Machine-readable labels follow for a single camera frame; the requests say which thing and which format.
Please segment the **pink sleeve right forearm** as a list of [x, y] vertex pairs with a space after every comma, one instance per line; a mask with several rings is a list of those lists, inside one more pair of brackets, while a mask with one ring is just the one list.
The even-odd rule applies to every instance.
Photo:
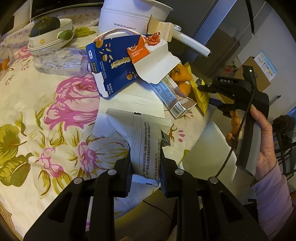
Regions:
[[269, 240], [283, 228], [292, 214], [292, 199], [286, 177], [274, 168], [251, 188], [256, 194], [258, 221]]

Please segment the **right hand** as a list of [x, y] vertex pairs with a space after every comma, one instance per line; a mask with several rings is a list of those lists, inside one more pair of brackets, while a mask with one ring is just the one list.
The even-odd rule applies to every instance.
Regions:
[[[271, 124], [253, 104], [250, 107], [250, 112], [261, 128], [261, 145], [255, 173], [256, 181], [260, 181], [276, 166], [278, 162], [274, 152], [273, 129]], [[228, 145], [232, 147], [234, 144], [234, 137], [238, 134], [241, 118], [234, 110], [230, 111], [230, 116], [232, 130], [227, 132], [225, 138]]]

